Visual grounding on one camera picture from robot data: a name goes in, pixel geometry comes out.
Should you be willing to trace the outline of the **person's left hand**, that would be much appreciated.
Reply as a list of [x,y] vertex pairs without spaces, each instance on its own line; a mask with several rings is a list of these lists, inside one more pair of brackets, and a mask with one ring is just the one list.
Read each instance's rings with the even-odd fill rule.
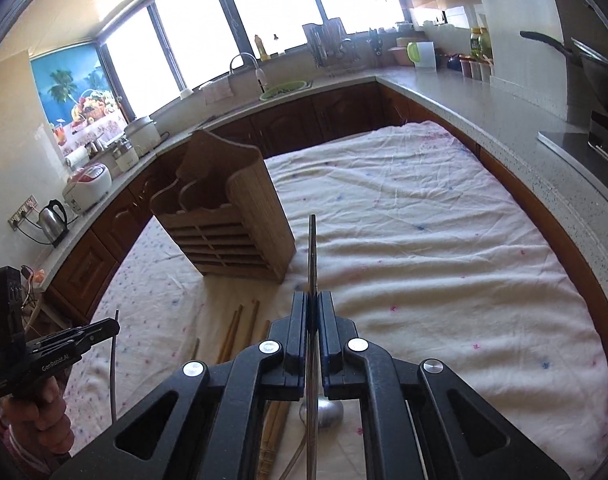
[[70,452],[74,434],[56,378],[44,382],[37,402],[8,396],[2,407],[16,442],[25,451],[38,458]]

